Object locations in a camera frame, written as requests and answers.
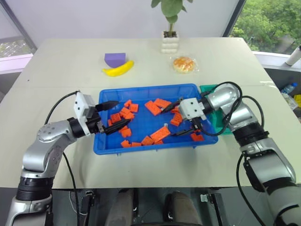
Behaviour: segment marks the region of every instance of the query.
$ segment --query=bread roll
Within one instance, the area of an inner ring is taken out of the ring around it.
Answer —
[[[181,56],[174,60],[174,68],[180,73],[192,72],[195,67],[194,61],[186,56]]]

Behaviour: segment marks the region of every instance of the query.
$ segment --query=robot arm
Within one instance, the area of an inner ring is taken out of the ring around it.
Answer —
[[[24,154],[20,183],[6,226],[52,223],[49,211],[51,189],[65,148],[80,137],[92,133],[108,135],[127,125],[130,120],[119,121],[107,128],[101,123],[98,111],[108,110],[117,104],[118,101],[109,101],[95,105],[91,96],[78,92],[74,104],[77,119],[49,123],[38,131],[36,140]]]
[[[242,102],[244,96],[239,99],[242,92],[238,88],[231,82],[225,82],[200,100],[179,100],[179,111],[183,119],[191,121],[192,130],[201,129],[208,134],[200,119],[204,120],[206,114],[220,109],[227,117],[233,111],[233,105],[237,104],[228,128],[241,147],[244,168],[253,188],[267,194],[276,226],[301,226],[301,189],[296,185],[293,167],[274,140],[268,137],[269,133],[264,131],[251,109]],[[184,135],[192,130],[175,135]]]

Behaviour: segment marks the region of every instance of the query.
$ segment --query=yellow banana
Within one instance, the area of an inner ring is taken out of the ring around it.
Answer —
[[[105,72],[108,76],[116,77],[124,74],[128,70],[130,70],[134,66],[133,60],[127,61],[124,65],[112,68],[112,69],[103,69],[103,72]]]

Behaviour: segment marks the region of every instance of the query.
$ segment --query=orange block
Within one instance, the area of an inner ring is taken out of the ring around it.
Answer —
[[[124,112],[119,112],[119,115],[124,118],[127,114],[125,114]]]
[[[121,120],[121,117],[120,117],[119,113],[111,114],[111,121],[112,121],[112,123],[116,123],[116,122],[118,122],[120,120]]]
[[[121,135],[123,138],[130,137],[132,135],[131,129],[124,129],[121,131]]]
[[[163,138],[166,138],[168,135],[170,135],[170,131],[168,130],[167,127],[163,126],[161,129],[157,130],[153,134],[151,134],[151,138],[155,141],[158,142],[162,140]]]
[[[129,143],[128,140],[124,140],[124,141],[121,142],[121,146],[122,147],[131,147],[131,144]]]
[[[181,116],[180,113],[174,114],[173,120],[178,121],[179,123],[181,123],[183,121],[182,116]]]
[[[204,138],[202,135],[196,135],[195,133],[190,134],[193,141],[204,141]]]
[[[158,108],[151,100],[145,103],[144,106],[155,116],[161,113],[161,109]]]
[[[126,114],[126,116],[124,116],[125,119],[133,119],[135,117],[135,115],[131,112],[129,112],[128,114]]]
[[[154,145],[163,145],[164,143],[163,143],[163,141],[162,140],[160,140],[160,141],[157,141],[157,142],[155,142],[154,143]]]
[[[138,142],[132,142],[132,147],[140,147],[142,146],[141,143],[138,143]]]
[[[127,127],[127,126],[122,127],[120,130],[118,130],[118,132],[121,133],[121,132],[122,132],[123,130],[125,130],[125,129],[128,129],[128,127]]]
[[[172,125],[174,125],[174,126],[179,126],[179,125],[180,125],[180,123],[179,123],[178,121],[174,120],[174,119],[172,119],[172,120],[170,121],[170,124],[172,124]]]
[[[167,107],[168,105],[171,104],[171,102],[167,101],[167,100],[162,100],[160,98],[157,98],[154,102],[155,105],[157,105],[158,107]]]
[[[149,136],[146,136],[143,141],[141,141],[142,145],[152,145],[154,143],[154,140],[151,139]]]
[[[173,110],[170,111],[171,113],[179,113],[179,107],[175,107]]]
[[[138,107],[139,107],[138,104],[131,104],[130,111],[131,112],[138,112]]]
[[[121,112],[124,114],[128,114],[128,113],[130,113],[130,110],[128,110],[126,107],[124,107],[121,109]]]
[[[111,119],[108,119],[108,125],[111,126],[112,125],[112,121]]]
[[[124,103],[124,107],[129,107],[132,104],[132,100],[128,100]]]

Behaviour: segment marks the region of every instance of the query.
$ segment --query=plastic bottle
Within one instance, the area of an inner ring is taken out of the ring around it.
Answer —
[[[290,85],[285,86],[282,90],[280,90],[280,92],[289,94],[297,87],[297,85],[298,85],[298,83],[294,82]]]

